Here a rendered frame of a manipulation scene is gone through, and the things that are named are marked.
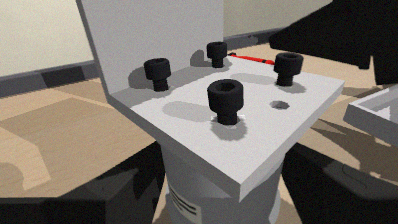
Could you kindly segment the white shallow rectangular tray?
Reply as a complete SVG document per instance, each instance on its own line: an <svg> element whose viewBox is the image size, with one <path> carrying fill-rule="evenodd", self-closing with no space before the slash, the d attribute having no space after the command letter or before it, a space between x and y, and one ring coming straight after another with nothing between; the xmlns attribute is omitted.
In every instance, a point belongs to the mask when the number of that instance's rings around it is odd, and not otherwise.
<svg viewBox="0 0 398 224"><path fill-rule="evenodd" d="M349 103L343 121L398 147L398 84Z"/></svg>

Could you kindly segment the grey rectangular table frame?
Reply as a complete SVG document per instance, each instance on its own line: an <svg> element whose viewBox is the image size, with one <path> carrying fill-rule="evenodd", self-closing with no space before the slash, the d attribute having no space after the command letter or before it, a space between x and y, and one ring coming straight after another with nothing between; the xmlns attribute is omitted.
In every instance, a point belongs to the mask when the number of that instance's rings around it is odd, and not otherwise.
<svg viewBox="0 0 398 224"><path fill-rule="evenodd" d="M227 51L267 43L285 27L223 37ZM0 98L99 77L94 60L0 77Z"/></svg>

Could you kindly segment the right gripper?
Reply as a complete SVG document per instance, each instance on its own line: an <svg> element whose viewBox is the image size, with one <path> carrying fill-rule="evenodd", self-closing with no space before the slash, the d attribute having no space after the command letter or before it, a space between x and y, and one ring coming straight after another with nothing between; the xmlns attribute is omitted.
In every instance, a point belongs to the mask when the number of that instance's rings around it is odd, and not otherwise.
<svg viewBox="0 0 398 224"><path fill-rule="evenodd" d="M271 49L360 70L369 70L373 56L376 86L398 84L398 0L333 0L268 41Z"/></svg>

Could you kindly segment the grey cylinder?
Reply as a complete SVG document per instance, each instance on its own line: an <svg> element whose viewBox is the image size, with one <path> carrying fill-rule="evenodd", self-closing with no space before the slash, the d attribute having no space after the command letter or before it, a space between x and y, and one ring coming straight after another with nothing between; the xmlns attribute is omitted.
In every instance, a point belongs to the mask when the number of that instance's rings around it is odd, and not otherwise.
<svg viewBox="0 0 398 224"><path fill-rule="evenodd" d="M278 186L286 154L239 203L158 143L167 178L166 206L173 224L276 223L281 203Z"/></svg>

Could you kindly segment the grey metal bracket with holes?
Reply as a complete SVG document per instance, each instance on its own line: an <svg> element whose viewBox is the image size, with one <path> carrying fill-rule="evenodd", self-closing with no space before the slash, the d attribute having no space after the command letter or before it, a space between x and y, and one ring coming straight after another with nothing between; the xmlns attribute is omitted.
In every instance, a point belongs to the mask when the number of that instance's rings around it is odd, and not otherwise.
<svg viewBox="0 0 398 224"><path fill-rule="evenodd" d="M276 85L274 65L228 56L224 0L75 0L107 103L240 202L341 95L345 80L303 72ZM169 60L168 90L154 91L144 63ZM218 123L207 88L243 85L237 124ZM278 110L272 107L281 107Z"/></svg>

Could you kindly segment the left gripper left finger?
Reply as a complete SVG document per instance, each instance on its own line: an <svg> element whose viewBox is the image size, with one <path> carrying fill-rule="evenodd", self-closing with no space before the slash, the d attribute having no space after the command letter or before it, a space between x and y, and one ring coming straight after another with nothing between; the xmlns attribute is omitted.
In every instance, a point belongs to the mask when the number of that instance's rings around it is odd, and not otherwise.
<svg viewBox="0 0 398 224"><path fill-rule="evenodd" d="M152 224L165 173L155 141L60 198L0 198L0 224Z"/></svg>

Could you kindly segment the black screw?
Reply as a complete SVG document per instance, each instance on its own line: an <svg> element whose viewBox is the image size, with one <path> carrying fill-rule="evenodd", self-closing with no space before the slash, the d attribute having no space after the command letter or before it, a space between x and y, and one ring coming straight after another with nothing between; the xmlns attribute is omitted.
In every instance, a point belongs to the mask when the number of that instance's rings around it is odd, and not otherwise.
<svg viewBox="0 0 398 224"><path fill-rule="evenodd" d="M290 87L293 76L299 75L303 64L303 56L296 53L279 53L275 57L273 71L278 73L276 85Z"/></svg>
<svg viewBox="0 0 398 224"><path fill-rule="evenodd" d="M244 106L243 85L233 79L212 82L207 88L209 108L217 113L218 123L237 124L237 111Z"/></svg>
<svg viewBox="0 0 398 224"><path fill-rule="evenodd" d="M225 42L212 42L207 44L207 58L212 59L213 68L223 68L223 58L227 57L227 44Z"/></svg>
<svg viewBox="0 0 398 224"><path fill-rule="evenodd" d="M171 76L169 60L156 58L144 63L146 78L153 80L154 91L163 92L168 90L167 78Z"/></svg>

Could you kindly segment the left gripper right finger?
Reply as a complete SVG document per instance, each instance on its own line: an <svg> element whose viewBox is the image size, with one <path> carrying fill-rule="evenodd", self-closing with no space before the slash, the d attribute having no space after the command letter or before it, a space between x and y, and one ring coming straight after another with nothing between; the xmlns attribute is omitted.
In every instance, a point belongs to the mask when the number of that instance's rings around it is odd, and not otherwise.
<svg viewBox="0 0 398 224"><path fill-rule="evenodd" d="M398 186L296 142L282 178L302 224L398 224Z"/></svg>

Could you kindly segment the red screwdriver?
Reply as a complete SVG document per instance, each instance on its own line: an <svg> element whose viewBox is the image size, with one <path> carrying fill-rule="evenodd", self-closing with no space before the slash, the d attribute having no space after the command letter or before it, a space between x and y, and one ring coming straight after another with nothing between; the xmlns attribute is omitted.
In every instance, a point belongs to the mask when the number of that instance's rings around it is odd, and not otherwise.
<svg viewBox="0 0 398 224"><path fill-rule="evenodd" d="M252 61L257 61L257 62L261 62L261 63L266 63L266 64L271 64L274 65L274 61L272 60L265 60L265 59L259 59L259 58L253 58L253 57L247 57L247 56L236 56L236 53L230 53L227 54L228 56L233 56L233 57L238 57L238 58L242 58L242 59L247 59L247 60L252 60Z"/></svg>

